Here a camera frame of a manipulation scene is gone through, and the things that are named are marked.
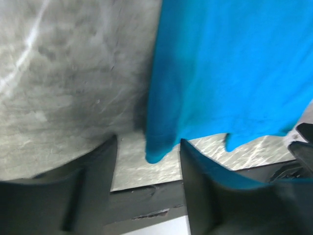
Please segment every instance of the white surface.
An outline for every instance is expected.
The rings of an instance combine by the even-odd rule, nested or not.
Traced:
[[[190,235],[188,218],[179,217],[124,235]]]

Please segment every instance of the gray marble surface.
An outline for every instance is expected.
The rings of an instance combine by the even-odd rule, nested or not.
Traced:
[[[30,177],[96,147],[120,149],[112,189],[180,179],[177,147],[144,160],[144,127],[160,0],[0,0],[0,179]],[[231,169],[292,158],[291,133],[231,153],[224,135],[193,143]]]

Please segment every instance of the blue fabric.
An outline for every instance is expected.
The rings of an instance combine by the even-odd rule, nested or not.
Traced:
[[[181,138],[284,136],[313,98],[313,0],[164,0],[146,160]]]

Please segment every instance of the towel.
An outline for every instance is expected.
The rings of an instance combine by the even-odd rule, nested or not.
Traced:
[[[227,133],[226,151],[285,136],[313,98],[313,0],[164,0],[146,160]]]

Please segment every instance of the black object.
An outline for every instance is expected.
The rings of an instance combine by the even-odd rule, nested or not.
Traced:
[[[112,136],[33,179],[0,182],[1,235],[102,235],[117,156]]]
[[[180,163],[191,235],[311,235],[313,181],[248,179],[186,140]]]

